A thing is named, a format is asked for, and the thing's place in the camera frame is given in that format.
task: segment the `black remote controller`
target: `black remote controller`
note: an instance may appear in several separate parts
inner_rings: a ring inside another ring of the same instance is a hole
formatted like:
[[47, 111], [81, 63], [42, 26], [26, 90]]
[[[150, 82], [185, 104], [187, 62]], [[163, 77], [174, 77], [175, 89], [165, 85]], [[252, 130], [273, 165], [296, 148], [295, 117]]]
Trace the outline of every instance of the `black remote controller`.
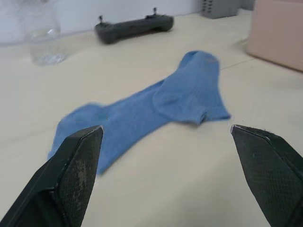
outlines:
[[154, 14], [146, 16], [145, 19], [117, 24], [105, 23], [102, 16], [100, 16], [100, 23], [95, 26], [95, 31], [99, 39], [106, 44], [112, 44], [120, 38], [151, 30], [169, 31], [174, 26], [174, 17], [157, 14], [157, 8], [153, 10]]

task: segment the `textured gripper pad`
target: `textured gripper pad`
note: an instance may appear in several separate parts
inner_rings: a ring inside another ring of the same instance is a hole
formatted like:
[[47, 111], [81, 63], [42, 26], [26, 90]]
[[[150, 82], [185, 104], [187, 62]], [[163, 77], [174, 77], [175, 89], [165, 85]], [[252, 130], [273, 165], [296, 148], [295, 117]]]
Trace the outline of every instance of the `textured gripper pad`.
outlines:
[[302, 226], [301, 156], [281, 137], [234, 125], [246, 181], [271, 227]]
[[81, 141], [73, 159], [64, 173], [59, 195], [69, 222], [80, 227], [94, 186], [99, 152], [99, 134], [91, 134]]

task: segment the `blue sock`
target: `blue sock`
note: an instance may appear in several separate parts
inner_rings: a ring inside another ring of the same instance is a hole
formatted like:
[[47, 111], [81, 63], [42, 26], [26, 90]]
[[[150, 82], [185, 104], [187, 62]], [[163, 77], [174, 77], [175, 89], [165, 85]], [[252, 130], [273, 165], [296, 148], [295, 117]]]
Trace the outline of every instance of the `blue sock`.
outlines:
[[165, 80], [111, 105], [88, 104], [64, 117], [57, 126], [48, 158], [67, 136], [102, 125], [104, 137], [98, 163], [101, 174], [138, 140], [168, 122], [199, 125], [229, 119], [218, 91], [218, 77], [219, 62], [214, 56], [189, 52]]

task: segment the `beige table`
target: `beige table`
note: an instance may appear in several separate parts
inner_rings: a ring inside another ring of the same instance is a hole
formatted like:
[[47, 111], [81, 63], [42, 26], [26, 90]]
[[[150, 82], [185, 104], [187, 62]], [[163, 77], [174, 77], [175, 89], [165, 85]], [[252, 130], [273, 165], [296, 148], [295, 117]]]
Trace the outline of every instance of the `beige table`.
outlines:
[[171, 74], [183, 55], [221, 62], [229, 122], [170, 123], [142, 139], [99, 177], [83, 227], [268, 227], [230, 135], [232, 124], [267, 129], [303, 154], [303, 75], [256, 60], [243, 48], [251, 13], [176, 18], [169, 33], [99, 44], [66, 37], [71, 56], [31, 63], [24, 46], [0, 48], [0, 218], [45, 161], [58, 121], [87, 102], [112, 103]]

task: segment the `pink box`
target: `pink box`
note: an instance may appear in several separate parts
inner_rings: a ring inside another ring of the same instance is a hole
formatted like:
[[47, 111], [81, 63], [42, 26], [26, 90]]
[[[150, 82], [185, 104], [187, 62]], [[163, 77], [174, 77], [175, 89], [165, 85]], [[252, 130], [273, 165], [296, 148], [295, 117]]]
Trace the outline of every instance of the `pink box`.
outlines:
[[248, 52], [303, 71], [303, 0], [257, 0]]

